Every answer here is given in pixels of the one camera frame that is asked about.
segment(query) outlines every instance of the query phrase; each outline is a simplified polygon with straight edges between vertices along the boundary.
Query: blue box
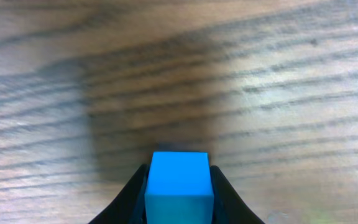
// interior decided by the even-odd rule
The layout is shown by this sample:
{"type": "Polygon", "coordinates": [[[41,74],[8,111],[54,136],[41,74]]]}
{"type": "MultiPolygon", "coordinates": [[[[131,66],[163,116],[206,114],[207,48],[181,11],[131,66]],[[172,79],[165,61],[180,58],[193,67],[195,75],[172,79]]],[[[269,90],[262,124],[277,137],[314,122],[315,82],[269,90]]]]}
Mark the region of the blue box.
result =
{"type": "Polygon", "coordinates": [[[206,152],[154,152],[145,193],[148,224],[211,224],[206,152]]]}

